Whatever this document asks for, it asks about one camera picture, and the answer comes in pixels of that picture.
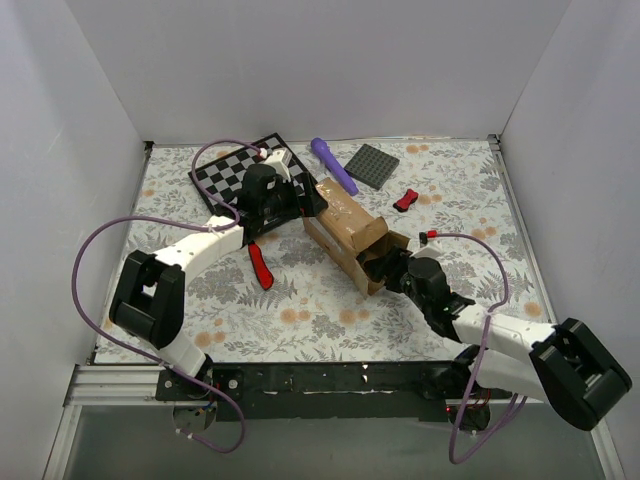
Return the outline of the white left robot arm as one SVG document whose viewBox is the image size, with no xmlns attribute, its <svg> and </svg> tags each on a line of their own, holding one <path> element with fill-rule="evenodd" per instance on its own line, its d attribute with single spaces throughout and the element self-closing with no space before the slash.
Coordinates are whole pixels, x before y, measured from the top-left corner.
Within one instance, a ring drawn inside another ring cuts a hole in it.
<svg viewBox="0 0 640 480">
<path fill-rule="evenodd" d="M 202 232 L 147 254 L 129 254 L 112 300 L 110 320 L 151 348 L 160 360 L 181 370 L 178 387 L 193 400 L 205 398 L 213 386 L 203 369 L 205 353 L 183 332 L 185 291 L 205 269 L 242 249 L 264 233 L 299 217 L 315 217 L 327 207 L 307 172 L 302 191 L 284 175 L 285 167 L 258 163 L 245 172 L 236 194 L 239 223 L 211 217 Z"/>
</svg>

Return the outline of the brown taped cardboard box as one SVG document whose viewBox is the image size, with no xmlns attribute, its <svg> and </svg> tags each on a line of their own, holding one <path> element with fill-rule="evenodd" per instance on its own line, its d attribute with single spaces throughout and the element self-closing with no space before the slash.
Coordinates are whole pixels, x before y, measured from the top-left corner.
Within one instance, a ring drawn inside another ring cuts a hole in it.
<svg viewBox="0 0 640 480">
<path fill-rule="evenodd" d="M 316 190 L 328 207 L 303 219 L 305 231 L 364 297 L 374 295 L 383 284 L 368 276 L 363 262 L 386 255 L 394 246 L 406 249 L 409 238 L 390 230 L 383 217 L 374 218 L 331 178 L 318 183 Z"/>
</svg>

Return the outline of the red black utility knife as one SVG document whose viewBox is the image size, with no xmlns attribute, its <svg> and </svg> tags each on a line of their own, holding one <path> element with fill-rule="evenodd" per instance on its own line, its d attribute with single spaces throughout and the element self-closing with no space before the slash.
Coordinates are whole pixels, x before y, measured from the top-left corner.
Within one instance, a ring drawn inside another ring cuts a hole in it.
<svg viewBox="0 0 640 480">
<path fill-rule="evenodd" d="M 274 276 L 264 261 L 261 248 L 255 241 L 251 241 L 247 249 L 258 284 L 264 291 L 270 290 L 274 284 Z"/>
</svg>

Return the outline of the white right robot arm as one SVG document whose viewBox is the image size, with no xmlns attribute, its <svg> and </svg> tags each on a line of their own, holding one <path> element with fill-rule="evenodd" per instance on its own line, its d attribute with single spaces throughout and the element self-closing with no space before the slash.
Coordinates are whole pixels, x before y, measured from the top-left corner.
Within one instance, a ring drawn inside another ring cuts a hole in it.
<svg viewBox="0 0 640 480">
<path fill-rule="evenodd" d="M 475 397 L 497 388 L 549 404 L 567 423 L 593 429 L 631 390 L 624 368 L 583 322 L 543 324 L 503 314 L 453 292 L 440 264 L 395 248 L 369 266 L 370 275 L 406 295 L 438 335 L 483 346 L 475 362 L 452 373 L 454 389 Z"/>
</svg>

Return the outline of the red black knife cap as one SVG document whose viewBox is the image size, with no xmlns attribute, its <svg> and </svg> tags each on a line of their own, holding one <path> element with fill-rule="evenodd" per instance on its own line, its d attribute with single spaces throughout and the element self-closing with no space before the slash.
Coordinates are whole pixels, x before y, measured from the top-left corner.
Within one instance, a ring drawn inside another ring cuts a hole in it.
<svg viewBox="0 0 640 480">
<path fill-rule="evenodd" d="M 406 212 L 418 200 L 419 194 L 413 189 L 407 189 L 404 195 L 393 204 L 398 212 Z"/>
</svg>

